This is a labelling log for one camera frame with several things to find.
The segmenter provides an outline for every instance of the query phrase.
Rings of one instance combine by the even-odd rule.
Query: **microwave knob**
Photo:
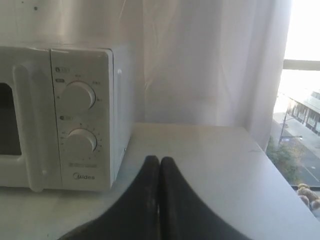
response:
[[[89,157],[97,146],[95,135],[83,128],[78,128],[69,133],[65,142],[68,155],[76,159]]]
[[[92,107],[96,100],[94,90],[85,82],[73,81],[60,96],[66,114],[80,114]]]

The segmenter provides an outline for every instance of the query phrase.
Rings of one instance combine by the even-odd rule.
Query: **window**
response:
[[[267,155],[291,185],[320,187],[320,1],[294,0]]]

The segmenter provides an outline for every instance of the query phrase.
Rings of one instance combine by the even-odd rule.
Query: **stuffed toy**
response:
[[[296,193],[311,211],[320,208],[320,197],[307,184],[299,184]]]

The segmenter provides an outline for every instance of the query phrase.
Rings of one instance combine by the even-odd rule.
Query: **microwave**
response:
[[[0,46],[0,186],[106,191],[134,121],[117,48]]]

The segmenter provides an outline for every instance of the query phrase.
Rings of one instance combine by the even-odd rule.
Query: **street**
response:
[[[275,142],[279,140],[281,128],[282,126],[279,123],[275,120],[272,121],[271,136]],[[292,137],[286,129],[283,130],[282,137],[284,138],[282,141],[285,141],[291,147],[301,149],[301,161],[298,166],[299,178],[309,186],[320,187],[320,159],[301,143],[303,140],[295,137],[285,138],[285,136]]]

